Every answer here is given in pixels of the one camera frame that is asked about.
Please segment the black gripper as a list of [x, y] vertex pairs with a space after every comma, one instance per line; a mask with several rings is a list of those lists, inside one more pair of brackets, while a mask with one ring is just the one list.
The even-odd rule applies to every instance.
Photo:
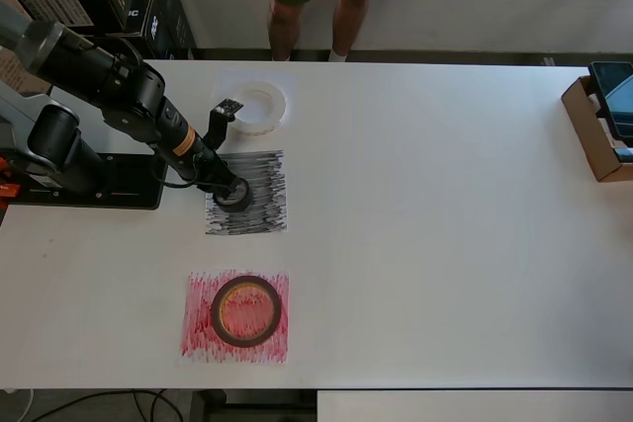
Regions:
[[232, 199], [243, 199], [248, 195], [248, 184], [232, 173], [217, 153], [202, 140], [193, 148], [194, 185], [212, 193], [217, 205], [227, 205]]

